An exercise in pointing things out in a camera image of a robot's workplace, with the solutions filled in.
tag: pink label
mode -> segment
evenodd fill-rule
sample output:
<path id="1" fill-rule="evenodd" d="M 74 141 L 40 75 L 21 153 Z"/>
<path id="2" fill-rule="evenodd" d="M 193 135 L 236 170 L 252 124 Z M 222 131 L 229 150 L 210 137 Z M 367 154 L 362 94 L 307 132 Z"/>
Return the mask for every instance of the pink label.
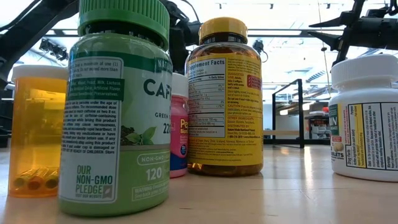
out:
<path id="1" fill-rule="evenodd" d="M 187 168 L 188 116 L 172 115 L 170 170 Z"/>

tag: green supplement bottle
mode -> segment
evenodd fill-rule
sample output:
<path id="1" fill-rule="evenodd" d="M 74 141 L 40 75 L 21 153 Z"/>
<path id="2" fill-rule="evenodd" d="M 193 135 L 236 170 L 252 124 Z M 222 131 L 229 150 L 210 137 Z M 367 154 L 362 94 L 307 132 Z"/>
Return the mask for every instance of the green supplement bottle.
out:
<path id="1" fill-rule="evenodd" d="M 112 216 L 168 197 L 172 64 L 159 0 L 80 0 L 70 52 L 59 204 Z"/>

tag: wooden table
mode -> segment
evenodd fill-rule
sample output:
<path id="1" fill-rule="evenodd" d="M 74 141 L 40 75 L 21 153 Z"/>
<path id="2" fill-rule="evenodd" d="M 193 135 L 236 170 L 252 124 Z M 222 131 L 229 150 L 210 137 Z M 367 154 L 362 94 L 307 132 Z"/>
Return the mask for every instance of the wooden table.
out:
<path id="1" fill-rule="evenodd" d="M 398 223 L 398 184 L 331 170 L 330 148 L 267 146 L 258 175 L 172 179 L 163 204 L 115 218 L 77 218 L 56 198 L 7 197 L 8 152 L 0 152 L 0 220 L 7 224 Z"/>

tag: green bottle cap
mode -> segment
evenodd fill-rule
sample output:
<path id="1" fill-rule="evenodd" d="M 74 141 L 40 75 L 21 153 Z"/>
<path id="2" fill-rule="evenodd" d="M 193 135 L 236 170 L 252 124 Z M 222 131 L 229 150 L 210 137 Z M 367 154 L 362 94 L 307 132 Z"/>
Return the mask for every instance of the green bottle cap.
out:
<path id="1" fill-rule="evenodd" d="M 80 36 L 92 22 L 130 22 L 155 32 L 165 43 L 163 49 L 169 48 L 169 12 L 159 0 L 80 0 L 79 11 Z"/>

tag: white pill bottle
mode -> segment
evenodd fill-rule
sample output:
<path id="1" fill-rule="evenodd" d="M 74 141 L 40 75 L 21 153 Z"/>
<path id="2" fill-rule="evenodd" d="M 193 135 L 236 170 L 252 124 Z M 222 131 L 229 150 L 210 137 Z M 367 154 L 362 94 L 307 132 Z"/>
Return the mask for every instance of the white pill bottle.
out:
<path id="1" fill-rule="evenodd" d="M 398 182 L 397 58 L 372 55 L 331 69 L 332 169 L 341 175 Z"/>

